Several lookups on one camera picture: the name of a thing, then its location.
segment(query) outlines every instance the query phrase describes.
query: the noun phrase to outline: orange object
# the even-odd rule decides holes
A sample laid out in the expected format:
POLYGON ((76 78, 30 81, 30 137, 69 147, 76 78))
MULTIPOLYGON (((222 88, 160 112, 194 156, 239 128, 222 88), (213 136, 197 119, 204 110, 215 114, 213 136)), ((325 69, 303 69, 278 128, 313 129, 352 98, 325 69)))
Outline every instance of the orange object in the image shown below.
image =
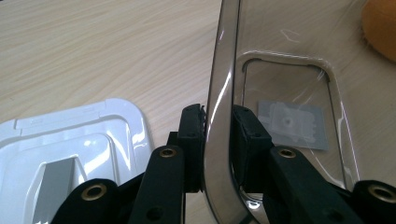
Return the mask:
POLYGON ((368 0, 361 13, 361 23, 373 48, 396 62, 396 1, 368 0))

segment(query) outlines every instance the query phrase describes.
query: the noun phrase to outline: transparent plastic lid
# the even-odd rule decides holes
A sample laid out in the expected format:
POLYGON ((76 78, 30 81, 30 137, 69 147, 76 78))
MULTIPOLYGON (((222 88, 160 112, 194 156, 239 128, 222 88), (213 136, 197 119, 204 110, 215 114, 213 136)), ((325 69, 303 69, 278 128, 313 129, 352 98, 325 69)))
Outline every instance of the transparent plastic lid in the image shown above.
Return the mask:
POLYGON ((224 128, 232 104, 250 108, 276 145, 298 148, 334 185, 351 190, 375 179, 396 186, 396 62, 364 38, 364 4, 223 1, 205 147, 206 195, 220 222, 254 213, 235 205, 232 175, 214 180, 231 169, 224 128))

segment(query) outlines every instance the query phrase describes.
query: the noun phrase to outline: metal screw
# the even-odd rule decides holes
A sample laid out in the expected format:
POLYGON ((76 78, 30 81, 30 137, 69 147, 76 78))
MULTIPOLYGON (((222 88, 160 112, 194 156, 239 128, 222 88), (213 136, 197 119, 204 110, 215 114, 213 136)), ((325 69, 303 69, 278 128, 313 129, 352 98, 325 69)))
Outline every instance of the metal screw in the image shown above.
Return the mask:
POLYGON ((164 158, 170 158, 176 156, 177 152, 172 148, 165 148, 160 151, 160 156, 164 158))
POLYGON ((369 192, 377 199, 386 203, 396 203, 396 193, 379 185, 371 185, 369 192))
POLYGON ((84 189, 81 193, 81 198, 85 201, 94 201, 100 199, 107 192, 107 187, 104 184, 94 184, 84 189))
POLYGON ((282 156, 282 157, 284 157, 284 158, 288 158, 288 159, 291 159, 291 158, 296 157, 296 153, 295 153, 295 152, 293 152, 293 151, 291 151, 291 150, 289 150, 289 149, 285 149, 285 148, 280 149, 277 153, 278 153, 280 156, 282 156))

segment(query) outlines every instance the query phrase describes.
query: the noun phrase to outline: white plastic object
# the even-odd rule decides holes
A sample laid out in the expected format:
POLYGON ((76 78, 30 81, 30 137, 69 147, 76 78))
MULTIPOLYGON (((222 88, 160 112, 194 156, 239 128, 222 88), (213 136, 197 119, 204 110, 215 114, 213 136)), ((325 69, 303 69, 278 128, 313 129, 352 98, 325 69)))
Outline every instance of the white plastic object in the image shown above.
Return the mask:
POLYGON ((74 159, 69 191, 93 178, 120 185, 146 170, 151 146, 142 112, 121 99, 2 123, 0 223, 33 222, 47 164, 74 159))

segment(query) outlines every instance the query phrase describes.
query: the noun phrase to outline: white plastic lid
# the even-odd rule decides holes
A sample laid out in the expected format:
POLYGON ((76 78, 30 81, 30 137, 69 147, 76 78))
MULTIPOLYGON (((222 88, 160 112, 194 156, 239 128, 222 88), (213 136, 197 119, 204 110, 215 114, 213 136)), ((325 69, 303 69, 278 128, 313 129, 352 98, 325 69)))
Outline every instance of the white plastic lid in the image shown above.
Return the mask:
POLYGON ((1 124, 0 223, 50 223, 79 184, 143 173, 151 146, 142 112, 121 99, 1 124))

